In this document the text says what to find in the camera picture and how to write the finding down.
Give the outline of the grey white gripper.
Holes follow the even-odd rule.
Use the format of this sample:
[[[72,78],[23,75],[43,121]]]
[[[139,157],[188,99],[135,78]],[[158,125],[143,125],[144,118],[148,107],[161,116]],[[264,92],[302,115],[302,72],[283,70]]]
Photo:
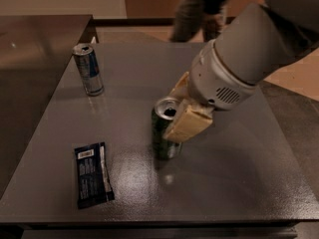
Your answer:
[[[184,100],[163,137],[185,142],[212,125],[214,109],[230,111],[255,91],[254,85],[239,80],[222,64],[214,41],[209,41],[193,59],[189,72],[180,77],[169,93]],[[187,100],[188,93],[193,100]]]

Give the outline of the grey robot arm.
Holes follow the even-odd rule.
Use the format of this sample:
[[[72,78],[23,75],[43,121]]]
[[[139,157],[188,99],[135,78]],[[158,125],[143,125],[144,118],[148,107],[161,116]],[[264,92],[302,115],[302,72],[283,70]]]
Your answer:
[[[184,142],[208,128],[257,85],[318,48],[319,0],[251,3],[193,59],[169,93],[180,101],[163,137]]]

